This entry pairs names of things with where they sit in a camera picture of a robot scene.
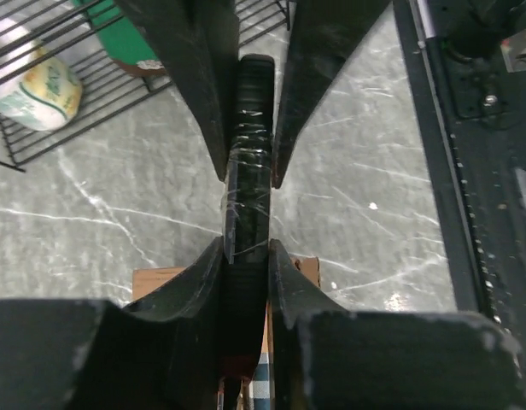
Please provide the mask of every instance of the checkered cloth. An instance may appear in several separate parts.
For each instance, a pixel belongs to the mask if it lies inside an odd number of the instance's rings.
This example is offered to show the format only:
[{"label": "checkered cloth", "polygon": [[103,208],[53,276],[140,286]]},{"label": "checkered cloth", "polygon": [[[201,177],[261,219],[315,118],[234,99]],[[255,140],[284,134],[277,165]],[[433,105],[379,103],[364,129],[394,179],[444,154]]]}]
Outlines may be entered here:
[{"label": "checkered cloth", "polygon": [[247,410],[271,410],[271,385],[269,383],[269,354],[262,353],[260,363],[248,387]]}]

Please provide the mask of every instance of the gray marble surface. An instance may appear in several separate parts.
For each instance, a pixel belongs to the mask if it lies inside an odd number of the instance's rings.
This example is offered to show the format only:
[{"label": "gray marble surface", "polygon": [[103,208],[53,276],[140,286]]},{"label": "gray marble surface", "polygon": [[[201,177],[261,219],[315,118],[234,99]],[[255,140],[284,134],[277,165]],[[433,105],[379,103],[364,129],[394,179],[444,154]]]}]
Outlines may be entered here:
[{"label": "gray marble surface", "polygon": [[[280,62],[286,38],[277,30],[243,53]],[[133,269],[189,265],[219,234],[223,194],[198,125],[168,89],[26,174],[0,167],[0,297],[127,303]],[[455,309],[390,11],[303,132],[273,192],[272,236],[318,256],[324,291],[348,308]]]}]

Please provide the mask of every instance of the black metal wire shelf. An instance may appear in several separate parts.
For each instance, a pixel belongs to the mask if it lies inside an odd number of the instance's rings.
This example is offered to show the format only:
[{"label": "black metal wire shelf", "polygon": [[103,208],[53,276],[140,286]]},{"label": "black metal wire shelf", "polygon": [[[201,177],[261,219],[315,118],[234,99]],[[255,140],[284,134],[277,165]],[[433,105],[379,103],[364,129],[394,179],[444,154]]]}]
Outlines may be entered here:
[{"label": "black metal wire shelf", "polygon": [[[24,172],[25,166],[56,147],[125,112],[127,109],[165,90],[172,84],[166,77],[135,78],[122,71],[107,56],[95,34],[111,26],[122,15],[114,4],[105,8],[106,0],[84,0],[73,6],[70,0],[2,0],[0,21],[13,19],[29,34],[0,48],[0,69],[44,46],[46,54],[0,78],[0,85],[39,63],[58,55],[79,76],[84,87],[77,116],[60,130],[35,132],[0,115],[0,165]],[[287,0],[238,0],[237,15],[241,23],[240,45],[290,25]],[[92,24],[97,17],[109,15],[104,22]],[[1,62],[3,58],[33,40],[38,43],[21,54]]]}]

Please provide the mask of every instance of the green bottle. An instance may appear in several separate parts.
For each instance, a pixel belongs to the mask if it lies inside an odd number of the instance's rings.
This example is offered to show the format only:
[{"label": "green bottle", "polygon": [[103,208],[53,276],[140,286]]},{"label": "green bottle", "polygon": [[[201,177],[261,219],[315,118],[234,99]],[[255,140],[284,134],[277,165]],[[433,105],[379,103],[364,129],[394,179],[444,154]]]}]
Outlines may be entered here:
[{"label": "green bottle", "polygon": [[[83,6],[89,0],[72,0],[72,2],[76,6]],[[104,0],[90,7],[85,14],[91,19],[92,25],[98,27],[120,14],[117,7],[101,13],[113,5],[112,0]],[[109,57],[129,74],[146,76],[165,73],[164,67],[153,50],[126,17],[103,28],[96,35]]]}]

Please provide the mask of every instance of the bolt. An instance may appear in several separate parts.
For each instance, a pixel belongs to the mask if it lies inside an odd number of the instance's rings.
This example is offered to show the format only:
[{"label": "bolt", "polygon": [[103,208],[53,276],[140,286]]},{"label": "bolt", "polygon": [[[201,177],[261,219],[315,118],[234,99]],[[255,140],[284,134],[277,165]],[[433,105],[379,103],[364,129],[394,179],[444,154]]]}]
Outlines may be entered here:
[{"label": "bolt", "polygon": [[485,99],[483,100],[483,105],[485,107],[491,107],[495,105],[499,101],[499,98],[494,94],[489,94],[488,96],[485,96]]}]

